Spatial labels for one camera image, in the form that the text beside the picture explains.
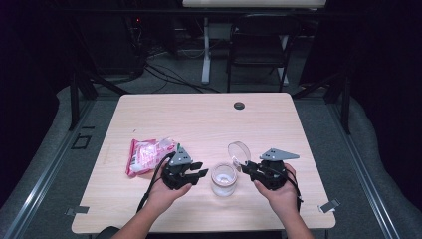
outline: plastic bag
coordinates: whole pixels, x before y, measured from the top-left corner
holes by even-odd
[[[177,143],[171,138],[160,141],[156,139],[145,141],[133,139],[130,145],[126,174],[129,177],[135,177],[154,169],[166,154],[176,150],[176,145]]]

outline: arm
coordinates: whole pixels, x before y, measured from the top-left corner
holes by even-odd
[[[140,239],[145,238],[154,221],[165,212],[174,200],[186,194],[192,184],[186,184],[178,190],[169,189],[162,179],[158,179],[149,192],[148,200],[143,208],[137,212],[112,239]]]
[[[295,174],[295,170],[285,163],[286,169]],[[268,190],[260,181],[254,181],[258,191],[268,199],[271,208],[286,228],[290,239],[314,238],[297,209],[297,195],[290,182],[275,190]]]

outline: plastic lid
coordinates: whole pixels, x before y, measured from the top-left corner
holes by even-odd
[[[242,163],[251,160],[249,148],[241,141],[235,141],[229,144],[229,155],[236,167],[240,167]]]

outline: transparent cup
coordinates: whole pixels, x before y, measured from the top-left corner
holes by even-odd
[[[219,163],[212,168],[211,187],[213,192],[222,197],[233,194],[236,188],[237,171],[229,163]]]

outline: chair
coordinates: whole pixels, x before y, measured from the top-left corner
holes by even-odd
[[[230,49],[226,72],[230,93],[232,66],[284,68],[279,92],[283,90],[290,52],[301,23],[292,16],[248,14],[237,18],[230,31]],[[286,46],[283,37],[288,36]]]

